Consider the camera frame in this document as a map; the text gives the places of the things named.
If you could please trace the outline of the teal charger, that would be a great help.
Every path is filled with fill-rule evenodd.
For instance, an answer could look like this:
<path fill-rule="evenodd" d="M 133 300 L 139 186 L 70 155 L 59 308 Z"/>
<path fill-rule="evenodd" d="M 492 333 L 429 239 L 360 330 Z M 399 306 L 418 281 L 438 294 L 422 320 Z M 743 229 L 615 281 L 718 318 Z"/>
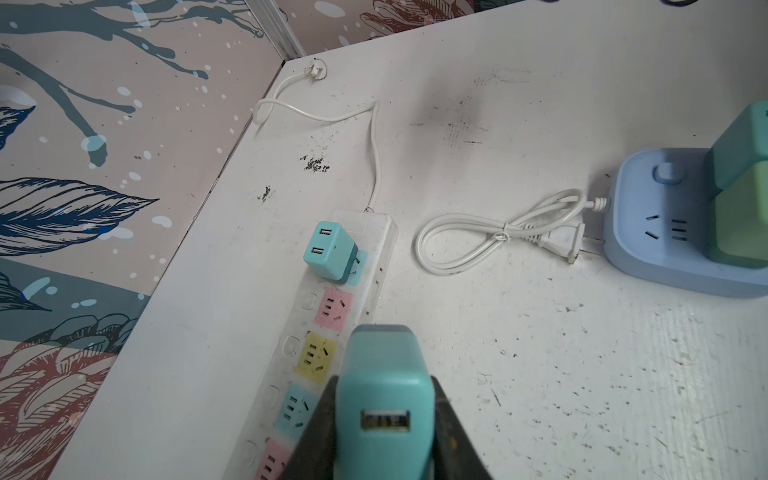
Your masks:
<path fill-rule="evenodd" d="M 321 221 L 313 231 L 303 260 L 319 277 L 343 284 L 357 254 L 356 242 L 341 224 Z"/>
<path fill-rule="evenodd" d="M 404 325 L 360 325 L 346 346 L 335 398 L 338 479 L 429 479 L 435 390 Z"/>
<path fill-rule="evenodd" d="M 711 202 L 707 253 L 744 268 L 767 267 L 767 162 L 750 166 Z"/>
<path fill-rule="evenodd" d="M 755 163 L 767 160 L 767 101 L 748 105 L 705 156 L 709 188 L 727 189 Z"/>

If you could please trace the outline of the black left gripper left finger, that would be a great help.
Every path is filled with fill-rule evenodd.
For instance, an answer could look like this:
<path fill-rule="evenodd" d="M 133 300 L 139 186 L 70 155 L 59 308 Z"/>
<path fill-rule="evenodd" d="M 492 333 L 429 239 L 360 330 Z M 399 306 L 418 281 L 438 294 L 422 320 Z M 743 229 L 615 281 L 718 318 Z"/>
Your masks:
<path fill-rule="evenodd" d="M 333 480 L 336 459 L 336 390 L 332 376 L 279 480 Z"/>

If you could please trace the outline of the long white power strip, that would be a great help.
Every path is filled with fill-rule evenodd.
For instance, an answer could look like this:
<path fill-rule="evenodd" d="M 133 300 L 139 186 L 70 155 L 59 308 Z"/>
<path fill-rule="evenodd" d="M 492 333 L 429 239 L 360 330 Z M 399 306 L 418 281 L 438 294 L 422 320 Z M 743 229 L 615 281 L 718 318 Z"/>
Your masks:
<path fill-rule="evenodd" d="M 336 210 L 358 246 L 343 284 L 307 265 L 250 412 L 225 469 L 227 479 L 277 479 L 336 375 L 352 331 L 372 320 L 398 236 L 385 214 Z"/>

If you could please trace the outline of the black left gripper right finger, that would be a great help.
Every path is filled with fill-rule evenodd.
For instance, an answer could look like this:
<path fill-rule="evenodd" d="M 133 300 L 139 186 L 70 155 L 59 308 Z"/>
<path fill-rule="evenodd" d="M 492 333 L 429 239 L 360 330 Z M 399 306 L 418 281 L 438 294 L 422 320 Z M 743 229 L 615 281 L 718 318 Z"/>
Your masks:
<path fill-rule="evenodd" d="M 491 480 L 438 379 L 435 391 L 435 423 L 432 459 L 434 479 Z"/>

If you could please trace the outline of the blue square socket cube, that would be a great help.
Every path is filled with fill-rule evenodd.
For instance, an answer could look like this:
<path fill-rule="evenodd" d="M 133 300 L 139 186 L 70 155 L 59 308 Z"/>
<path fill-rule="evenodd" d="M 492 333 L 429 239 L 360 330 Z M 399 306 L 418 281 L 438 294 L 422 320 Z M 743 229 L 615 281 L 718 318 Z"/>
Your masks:
<path fill-rule="evenodd" d="M 631 276 L 701 293 L 759 298 L 767 270 L 708 256 L 708 151 L 662 148 L 628 157 L 612 181 L 603 225 L 604 254 Z"/>

